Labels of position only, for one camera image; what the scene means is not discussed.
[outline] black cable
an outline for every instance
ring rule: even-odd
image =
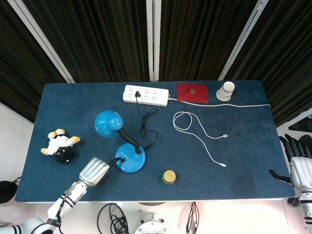
[[[35,229],[32,230],[32,232],[30,234],[34,234],[35,230],[38,229],[38,227],[41,227],[42,225],[45,225],[46,223],[41,223],[38,226],[35,227]]]
[[[196,234],[199,225],[199,211],[196,202],[191,203],[191,210],[186,224],[186,234],[191,233],[192,224],[194,224],[194,234]]]
[[[21,176],[20,177],[18,177],[18,178],[16,178],[15,180],[14,180],[14,182],[16,182],[17,180],[19,180],[21,178]]]
[[[58,230],[59,230],[59,233],[60,233],[60,234],[64,234],[64,233],[62,232],[62,230],[60,229],[60,226],[58,227]]]
[[[137,94],[136,94],[136,108],[138,111],[138,114],[140,115],[141,119],[142,119],[142,124],[141,124],[141,129],[139,131],[140,137],[143,139],[146,137],[146,131],[147,132],[153,132],[156,134],[156,140],[150,144],[149,146],[145,147],[144,149],[147,150],[148,148],[150,148],[152,145],[154,145],[156,143],[156,141],[158,140],[158,133],[155,130],[151,130],[151,129],[147,129],[146,128],[146,122],[147,120],[153,116],[154,114],[156,114],[156,112],[158,111],[156,108],[151,109],[148,113],[145,114],[145,116],[143,117],[141,115],[140,109],[138,107],[138,102],[137,102]]]
[[[109,221],[110,221],[110,231],[111,234],[129,234],[128,222],[127,218],[123,212],[123,210],[115,203],[108,203],[103,206],[98,215],[97,215],[97,230],[99,233],[103,234],[103,232],[99,228],[99,217],[101,212],[106,208],[109,207]]]
[[[60,213],[61,213],[62,208],[63,208],[63,206],[64,206],[66,197],[67,197],[67,195],[63,198],[63,201],[62,201],[62,203],[60,204],[60,206],[59,206],[59,208],[58,208],[58,212],[57,212],[57,214],[56,214],[56,217],[58,218],[58,221],[60,221],[60,222],[61,222]],[[60,226],[58,227],[58,230],[59,230],[59,233],[60,233],[60,234],[64,234],[64,233],[62,232],[62,230],[60,229]]]

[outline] cable connector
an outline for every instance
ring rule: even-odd
[[[141,96],[141,94],[138,91],[136,91],[135,97],[139,98],[140,96]]]

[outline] white power strip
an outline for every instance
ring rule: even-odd
[[[136,99],[136,91],[141,96]],[[167,106],[169,97],[168,89],[157,89],[143,86],[126,85],[122,99],[125,102],[131,102],[153,106]]]

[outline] paper cup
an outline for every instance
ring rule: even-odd
[[[231,95],[233,93],[234,88],[235,85],[232,82],[227,81],[217,91],[216,97],[221,101],[228,101],[231,99]]]

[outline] lamp arm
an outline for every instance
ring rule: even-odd
[[[127,141],[128,143],[132,144],[135,147],[135,152],[136,154],[140,154],[141,150],[140,150],[140,144],[134,140],[132,137],[130,137],[128,134],[126,134],[126,132],[121,128],[118,133],[121,135],[121,137]]]

